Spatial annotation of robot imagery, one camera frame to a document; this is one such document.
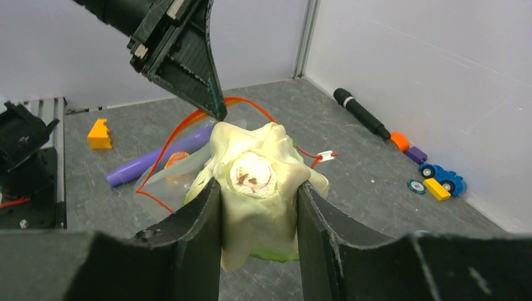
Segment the orange object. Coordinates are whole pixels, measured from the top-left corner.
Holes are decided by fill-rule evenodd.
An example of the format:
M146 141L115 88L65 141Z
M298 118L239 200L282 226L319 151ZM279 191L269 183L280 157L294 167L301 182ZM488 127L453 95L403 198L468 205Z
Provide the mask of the orange object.
M91 149L111 149L110 130L105 123L107 119L98 119L94 123L92 130L87 135L88 144Z
M399 132L391 133L390 140L397 146L397 149L402 152L406 152L410 148L408 139Z
M168 159L168 162L164 166L164 168L169 168L170 166L174 165L175 162L181 161L184 158L188 157L189 154L187 152L177 152L173 154L170 159ZM179 182L180 177L166 177L166 182L170 185L176 184Z

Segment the purple toy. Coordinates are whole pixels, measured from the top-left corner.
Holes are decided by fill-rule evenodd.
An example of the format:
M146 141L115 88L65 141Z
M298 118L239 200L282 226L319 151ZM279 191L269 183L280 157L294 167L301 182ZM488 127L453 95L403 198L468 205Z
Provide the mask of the purple toy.
M214 125L202 127L192 135L170 144L166 149L166 152L164 152L164 155L162 155L161 162L166 162L175 152L187 152L192 154L202 148L207 142L209 142L213 128ZM147 171L155 161L157 161L157 157L159 157L161 150L162 148L118 167L105 176L107 182L111 187L115 187L137 179Z
M405 152L405 155L407 155L407 157L411 158L411 160L416 162L416 164L418 164L418 165L421 165L421 164L425 163L425 161L427 160L427 154L422 152L420 149L418 149L415 146L409 148Z

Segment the metal frame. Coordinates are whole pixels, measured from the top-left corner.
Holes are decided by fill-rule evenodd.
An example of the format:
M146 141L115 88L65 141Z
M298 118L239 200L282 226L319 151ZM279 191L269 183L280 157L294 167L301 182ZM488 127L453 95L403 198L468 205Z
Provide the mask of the metal frame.
M35 116L42 119L45 124L49 124L53 119L60 122L52 132L50 140L43 145L43 148L54 147L57 150L57 202L58 207L66 210L65 204L65 116L66 101L64 97L45 98L24 102L26 108Z
M311 48L312 34L321 0L307 0L307 9L303 23L303 31L299 41L299 49L295 59L294 78L303 77L307 66L309 51Z

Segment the purple plastic tube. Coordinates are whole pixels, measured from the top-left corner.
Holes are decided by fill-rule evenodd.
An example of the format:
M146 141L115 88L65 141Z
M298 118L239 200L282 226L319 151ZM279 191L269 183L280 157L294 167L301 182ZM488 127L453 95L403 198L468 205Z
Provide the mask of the purple plastic tube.
M209 142L213 128L214 125L202 127L192 135L170 144L166 149L166 152L164 152L161 162L166 162L170 156L176 152L187 152L188 154L196 152ZM138 179L145 171L155 164L161 150L162 148L118 167L114 171L105 175L107 182L111 187L116 187Z

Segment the black microphone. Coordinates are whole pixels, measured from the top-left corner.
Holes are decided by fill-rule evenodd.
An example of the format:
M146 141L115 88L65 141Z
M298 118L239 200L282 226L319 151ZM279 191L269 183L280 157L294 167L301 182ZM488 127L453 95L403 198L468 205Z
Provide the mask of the black microphone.
M366 127L366 129L370 130L370 132L384 140L390 138L390 132L386 130L384 124L362 107L362 105L354 99L351 93L347 92L345 89L338 88L334 91L333 96L339 105L346 108L349 113L353 114L354 117Z

